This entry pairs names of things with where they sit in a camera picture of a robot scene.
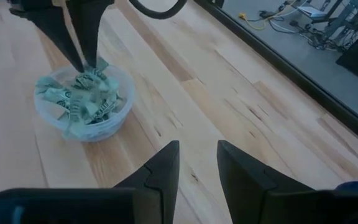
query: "wood grain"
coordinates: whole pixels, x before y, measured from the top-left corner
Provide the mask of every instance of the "wood grain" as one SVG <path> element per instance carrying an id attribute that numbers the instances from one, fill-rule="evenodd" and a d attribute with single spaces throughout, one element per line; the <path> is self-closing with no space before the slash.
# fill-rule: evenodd
<path id="1" fill-rule="evenodd" d="M 142 2 L 164 10 L 175 1 Z M 106 10 L 98 51 L 133 78 L 135 102 L 111 138 L 66 141 L 36 113 L 33 91 L 68 61 L 8 6 L 0 2 L 0 190 L 112 187 L 173 139 L 175 223 L 231 222 L 220 139 L 315 189 L 358 180 L 358 137 L 192 1 L 164 21 L 126 1 Z"/>

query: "wire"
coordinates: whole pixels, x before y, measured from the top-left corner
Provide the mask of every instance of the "wire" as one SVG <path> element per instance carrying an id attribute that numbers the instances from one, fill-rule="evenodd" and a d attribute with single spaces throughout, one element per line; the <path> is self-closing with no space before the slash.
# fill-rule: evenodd
<path id="1" fill-rule="evenodd" d="M 170 9 L 165 12 L 157 12 L 153 11 L 147 7 L 145 7 L 138 0 L 129 0 L 129 2 L 137 9 L 139 12 L 143 13 L 146 16 L 149 16 L 153 19 L 168 19 L 174 16 L 176 13 L 180 11 L 180 9 L 185 6 L 187 0 L 178 0 Z"/>
<path id="2" fill-rule="evenodd" d="M 341 51 L 342 47 L 338 46 L 335 41 L 331 39 L 324 38 L 324 32 L 313 29 L 313 31 L 305 30 L 306 32 L 310 33 L 310 38 L 303 36 L 304 38 L 308 39 L 308 44 L 318 50 L 335 50 Z"/>
<path id="3" fill-rule="evenodd" d="M 258 22 L 258 21 L 261 21 L 263 19 L 249 19 L 248 22 Z"/>
<path id="4" fill-rule="evenodd" d="M 354 42 L 358 39 L 358 30 L 348 30 L 345 36 L 341 40 L 339 51 L 345 51 L 351 47 Z"/>
<path id="5" fill-rule="evenodd" d="M 297 2 L 297 0 L 293 0 L 293 2 L 292 2 L 291 4 L 289 4 L 288 6 L 294 5 L 294 3 L 296 3 L 296 2 Z M 253 29 L 255 29 L 255 30 L 264 30 L 264 29 L 266 28 L 266 22 L 267 22 L 267 21 L 270 21 L 270 20 L 271 20 L 272 18 L 274 18 L 274 17 L 282 17 L 282 16 L 279 16 L 279 15 L 280 15 L 283 11 L 284 11 L 284 10 L 282 10 L 282 11 L 280 11 L 280 12 L 278 12 L 278 13 L 272 15 L 272 16 L 269 16 L 268 18 L 265 18 L 265 19 L 263 20 L 263 26 L 262 26 L 262 27 L 254 27 L 250 22 L 256 22 L 256 21 L 250 21 L 250 20 L 248 20 L 246 13 L 243 13 L 243 12 L 240 13 L 240 14 L 239 14 L 239 17 L 240 17 L 241 19 L 245 20 L 246 23 L 248 24 L 248 26 L 250 26 L 251 28 L 253 28 Z"/>
<path id="6" fill-rule="evenodd" d="M 298 6 L 296 9 L 292 10 L 291 12 L 287 13 L 287 14 L 284 14 L 284 15 L 280 15 L 281 17 L 284 17 L 284 16 L 288 16 L 290 14 L 293 14 L 294 12 L 298 11 L 299 10 L 299 7 L 302 7 L 304 6 L 306 3 L 307 3 L 308 0 L 305 0 L 304 3 L 302 3 L 302 5 Z"/>
<path id="7" fill-rule="evenodd" d="M 305 38 L 306 40 L 308 40 L 308 42 L 311 41 L 311 39 L 310 39 L 309 37 L 307 37 L 307 36 L 305 36 L 305 35 L 303 35 L 303 34 L 301 34 L 301 33 L 299 33 L 299 36 Z"/>
<path id="8" fill-rule="evenodd" d="M 274 17 L 273 20 L 283 22 L 285 19 L 281 16 L 278 16 L 278 17 Z"/>
<path id="9" fill-rule="evenodd" d="M 286 34 L 299 34 L 299 32 L 294 31 L 294 30 L 290 30 L 290 29 L 287 29 L 287 28 L 284 28 L 284 27 L 282 27 L 282 26 L 276 24 L 276 23 L 273 22 L 273 21 L 268 21 L 268 22 L 270 23 L 271 26 L 272 26 L 272 24 L 273 24 L 273 25 L 277 26 L 278 28 L 281 28 L 281 29 L 283 29 L 283 30 L 286 31 L 286 32 L 284 32 L 284 31 L 276 30 L 276 28 L 274 28 L 274 26 L 272 26 L 273 30 L 275 30 L 275 31 L 277 31 L 277 32 L 284 32 L 284 33 L 286 33 Z"/>

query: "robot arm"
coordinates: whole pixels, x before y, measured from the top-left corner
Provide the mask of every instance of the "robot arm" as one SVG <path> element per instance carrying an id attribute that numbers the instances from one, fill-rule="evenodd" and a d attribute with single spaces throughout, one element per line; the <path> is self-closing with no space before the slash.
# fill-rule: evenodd
<path id="1" fill-rule="evenodd" d="M 80 55 L 75 49 L 73 40 L 65 26 L 63 9 L 61 7 L 54 6 L 52 0 L 7 1 L 11 4 L 10 12 L 12 14 L 32 21 L 52 40 L 79 72 L 84 72 Z M 138 0 L 129 0 L 137 10 L 154 19 L 168 19 L 174 16 L 182 9 L 186 1 L 178 0 L 171 9 L 165 12 L 156 12 L 146 8 Z M 92 67 L 96 66 L 100 18 L 110 4 L 114 4 L 114 0 L 66 1 L 86 63 Z"/>

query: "wooden table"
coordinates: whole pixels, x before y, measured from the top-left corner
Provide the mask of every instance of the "wooden table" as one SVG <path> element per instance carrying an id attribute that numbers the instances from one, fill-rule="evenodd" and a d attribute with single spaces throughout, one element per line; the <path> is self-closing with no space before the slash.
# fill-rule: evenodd
<path id="1" fill-rule="evenodd" d="M 171 3 L 144 1 L 156 10 Z M 157 21 L 127 1 L 101 20 L 99 52 L 130 74 L 135 103 L 113 137 L 65 141 L 34 110 L 34 83 L 67 65 L 0 2 L 0 190 L 112 187 L 180 140 L 175 223 L 230 223 L 216 162 L 227 139 L 316 189 L 358 180 L 358 138 L 193 2 Z"/>

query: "floor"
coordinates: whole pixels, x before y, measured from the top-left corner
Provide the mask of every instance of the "floor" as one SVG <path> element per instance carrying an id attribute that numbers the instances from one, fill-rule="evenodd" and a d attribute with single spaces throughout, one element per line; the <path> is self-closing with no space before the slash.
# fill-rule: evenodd
<path id="1" fill-rule="evenodd" d="M 275 11 L 282 2 L 283 0 L 225 0 L 222 8 L 224 12 L 235 17 L 246 29 L 257 35 L 257 37 L 271 46 L 271 48 L 276 50 L 290 63 L 298 67 L 303 73 L 358 114 L 358 77 L 335 63 L 341 56 L 341 53 L 329 50 L 317 50 L 311 47 L 305 38 L 294 34 L 278 33 L 269 25 L 264 30 L 251 29 L 245 21 L 237 17 L 240 12 L 245 12 L 249 19 L 257 19 L 259 10 Z M 315 7 L 320 7 L 323 2 L 323 0 L 314 0 L 311 4 Z M 333 14 L 333 17 L 337 16 L 342 8 L 343 5 L 340 5 Z M 292 10 L 293 8 L 288 7 L 283 15 L 290 13 Z M 296 30 L 289 25 L 291 20 L 298 21 L 302 27 L 310 23 L 310 20 L 299 12 L 285 16 L 284 22 L 275 21 L 275 23 L 286 29 Z M 256 22 L 253 25 L 261 27 L 262 23 Z M 323 30 L 325 25 L 318 24 L 315 28 Z"/>
<path id="2" fill-rule="evenodd" d="M 145 1 L 155 10 L 171 3 Z M 68 62 L 7 8 L 0 2 L 0 190 L 112 187 L 172 139 L 180 141 L 175 223 L 231 222 L 219 139 L 316 189 L 358 180 L 358 138 L 191 1 L 166 21 L 127 1 L 105 12 L 99 52 L 134 79 L 133 109 L 109 139 L 65 141 L 35 112 L 33 90 Z"/>

